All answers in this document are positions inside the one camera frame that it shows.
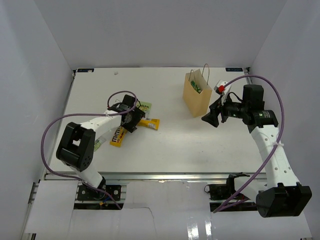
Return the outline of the yellow snack bar wrapper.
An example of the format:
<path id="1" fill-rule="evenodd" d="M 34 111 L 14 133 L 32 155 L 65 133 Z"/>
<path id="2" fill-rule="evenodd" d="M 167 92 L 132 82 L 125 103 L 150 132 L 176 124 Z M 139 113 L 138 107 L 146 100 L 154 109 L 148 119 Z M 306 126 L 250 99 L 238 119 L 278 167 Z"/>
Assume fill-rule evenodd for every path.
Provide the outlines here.
<path id="1" fill-rule="evenodd" d="M 143 118 L 137 124 L 139 127 L 146 127 L 153 130 L 158 130 L 160 125 L 160 120 L 156 118 Z"/>

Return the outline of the brown paper bag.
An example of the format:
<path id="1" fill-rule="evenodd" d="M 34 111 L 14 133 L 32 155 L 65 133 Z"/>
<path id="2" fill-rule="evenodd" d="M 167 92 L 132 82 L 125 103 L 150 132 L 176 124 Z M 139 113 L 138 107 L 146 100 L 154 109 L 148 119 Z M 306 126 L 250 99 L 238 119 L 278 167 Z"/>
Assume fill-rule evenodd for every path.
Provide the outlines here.
<path id="1" fill-rule="evenodd" d="M 210 67 L 207 63 L 201 69 L 191 69 L 185 74 L 182 98 L 194 118 L 206 114 L 212 95 L 212 88 L 209 85 Z M 197 93 L 191 86 L 191 81 L 195 81 L 202 88 L 201 93 Z"/>

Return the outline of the green yellow chip bag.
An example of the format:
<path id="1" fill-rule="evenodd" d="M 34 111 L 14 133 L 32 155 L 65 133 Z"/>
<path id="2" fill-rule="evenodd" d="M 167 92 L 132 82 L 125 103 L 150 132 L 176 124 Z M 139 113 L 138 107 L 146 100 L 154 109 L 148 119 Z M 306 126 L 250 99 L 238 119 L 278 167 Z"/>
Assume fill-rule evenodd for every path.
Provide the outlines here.
<path id="1" fill-rule="evenodd" d="M 194 80 L 192 80 L 190 84 L 198 94 L 202 92 L 202 88 Z"/>

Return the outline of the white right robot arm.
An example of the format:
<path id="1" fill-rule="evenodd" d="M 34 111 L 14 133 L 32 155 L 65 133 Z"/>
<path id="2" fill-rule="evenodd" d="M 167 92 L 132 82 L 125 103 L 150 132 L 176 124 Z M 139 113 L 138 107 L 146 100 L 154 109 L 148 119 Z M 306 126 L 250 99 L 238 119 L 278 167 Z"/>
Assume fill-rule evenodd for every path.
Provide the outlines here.
<path id="1" fill-rule="evenodd" d="M 226 180 L 226 195 L 233 200 L 244 195 L 254 201 L 263 218 L 297 217 L 311 199 L 312 191 L 309 186 L 302 185 L 294 174 L 284 147 L 277 140 L 280 130 L 276 115 L 272 110 L 264 109 L 263 97 L 261 85 L 247 84 L 239 102 L 232 101 L 228 93 L 222 93 L 201 119 L 214 127 L 228 118 L 241 119 L 263 160 L 265 185 L 255 182 L 243 172 L 230 174 Z"/>

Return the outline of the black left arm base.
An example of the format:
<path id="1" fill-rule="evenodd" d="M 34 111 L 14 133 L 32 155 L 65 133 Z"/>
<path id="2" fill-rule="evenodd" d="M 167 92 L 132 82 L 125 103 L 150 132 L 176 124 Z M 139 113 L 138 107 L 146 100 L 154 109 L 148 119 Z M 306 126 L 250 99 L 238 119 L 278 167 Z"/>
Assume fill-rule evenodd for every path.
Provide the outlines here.
<path id="1" fill-rule="evenodd" d="M 106 185 L 105 192 L 112 196 L 115 201 L 121 199 L 121 185 Z M 103 192 L 95 191 L 86 185 L 79 185 L 76 200 L 78 201 L 111 201 L 110 197 Z"/>

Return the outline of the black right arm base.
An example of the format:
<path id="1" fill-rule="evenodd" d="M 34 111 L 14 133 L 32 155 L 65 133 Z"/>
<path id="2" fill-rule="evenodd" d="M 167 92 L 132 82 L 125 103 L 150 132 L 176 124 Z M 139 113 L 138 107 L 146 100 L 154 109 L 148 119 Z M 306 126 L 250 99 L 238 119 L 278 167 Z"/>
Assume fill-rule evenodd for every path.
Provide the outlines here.
<path id="1" fill-rule="evenodd" d="M 224 184 L 207 184 L 204 187 L 204 192 L 210 195 L 210 200 L 226 200 L 233 195 L 235 190 L 235 178 L 249 177 L 243 172 L 233 173 L 228 176 Z"/>

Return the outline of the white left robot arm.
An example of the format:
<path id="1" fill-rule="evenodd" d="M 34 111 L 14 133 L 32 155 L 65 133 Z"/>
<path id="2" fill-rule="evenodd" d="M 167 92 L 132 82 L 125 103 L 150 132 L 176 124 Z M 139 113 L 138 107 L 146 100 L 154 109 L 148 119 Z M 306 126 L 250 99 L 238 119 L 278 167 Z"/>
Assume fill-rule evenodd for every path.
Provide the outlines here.
<path id="1" fill-rule="evenodd" d="M 56 158 L 71 168 L 87 185 L 88 193 L 99 200 L 105 196 L 105 179 L 93 165 L 95 141 L 109 131 L 122 127 L 134 132 L 145 112 L 137 107 L 135 94 L 126 94 L 121 102 L 108 105 L 106 111 L 82 123 L 66 125 L 56 150 Z"/>

